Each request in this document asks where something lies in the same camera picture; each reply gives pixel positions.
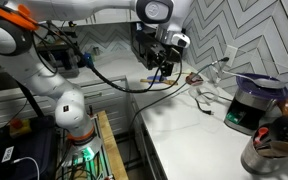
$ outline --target metal container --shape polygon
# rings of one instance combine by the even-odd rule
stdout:
[[[259,74],[242,74],[252,79],[265,78],[277,80]],[[252,135],[259,126],[260,119],[277,103],[288,98],[287,88],[269,89],[256,86],[252,81],[236,77],[238,90],[227,112],[224,123],[244,134]]]
[[[241,156],[241,163],[246,171],[258,175],[269,174],[288,164],[288,157],[266,158],[259,155],[253,146],[252,139],[247,143]]]

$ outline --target white wire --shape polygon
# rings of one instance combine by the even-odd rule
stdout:
[[[37,180],[40,180],[40,169],[39,169],[38,164],[37,164],[37,162],[35,161],[35,159],[33,159],[33,158],[31,158],[31,157],[23,157],[23,158],[14,160],[13,163],[16,164],[16,163],[18,163],[18,162],[20,162],[20,161],[22,161],[22,160],[25,160],[25,159],[26,159],[26,160],[31,160],[31,161],[34,162],[34,164],[35,164],[35,166],[36,166],[36,171],[37,171]]]

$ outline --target purple container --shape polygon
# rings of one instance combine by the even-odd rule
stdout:
[[[277,79],[259,74],[241,74],[252,79]],[[255,85],[252,81],[236,76],[238,89],[224,123],[244,134],[252,135],[259,126],[260,119],[270,111],[278,101],[288,98],[287,88],[269,89]]]
[[[259,78],[264,78],[264,79],[270,79],[270,80],[275,80],[278,81],[278,79],[273,78],[271,76],[266,76],[266,75],[260,75],[260,74],[251,74],[251,73],[239,73],[241,75],[250,77],[252,79],[259,79]],[[276,99],[276,100],[285,100],[288,98],[288,90],[287,88],[283,89],[269,89],[269,88],[263,88],[255,85],[252,81],[242,78],[239,76],[236,76],[236,82],[240,90],[243,92],[249,93],[251,95],[257,96],[259,98],[271,100],[271,99]]]

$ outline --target outlet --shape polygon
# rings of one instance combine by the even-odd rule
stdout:
[[[224,57],[228,57],[228,58],[230,58],[230,60],[226,63],[226,66],[232,67],[236,53],[237,53],[236,47],[227,45]]]

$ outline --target gray cabinet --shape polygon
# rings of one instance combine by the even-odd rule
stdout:
[[[116,80],[113,83],[126,87],[126,81]],[[101,82],[98,84],[80,84],[85,95],[85,108],[90,113],[89,106],[92,106],[93,113],[106,111],[113,134],[126,133],[128,130],[128,118],[126,115],[127,94]]]
[[[133,97],[131,97],[130,104],[131,104],[130,115],[133,118],[134,114],[139,110],[139,108]],[[138,147],[138,151],[141,154],[142,160],[144,162],[145,171],[147,172],[147,175],[150,177],[149,179],[154,180],[167,179],[141,114],[139,114],[135,118],[134,131],[135,131],[135,142]]]
[[[126,87],[125,80],[116,80],[115,84]],[[85,109],[88,113],[92,105],[93,113],[106,111],[113,134],[125,133],[128,130],[128,118],[126,116],[126,93],[118,91],[111,86],[100,82],[80,84],[85,94]],[[56,103],[48,97],[35,96],[35,100],[45,115],[54,116]],[[0,127],[4,126],[25,104],[26,98],[19,89],[0,91]],[[35,111],[29,103],[17,116],[18,118],[36,117]]]
[[[48,97],[34,96],[36,102],[40,106],[45,115],[53,115],[55,101]],[[0,127],[4,126],[20,109],[23,108],[26,98],[23,94],[0,96]],[[29,103],[18,114],[18,118],[27,119],[36,117],[36,113]]]

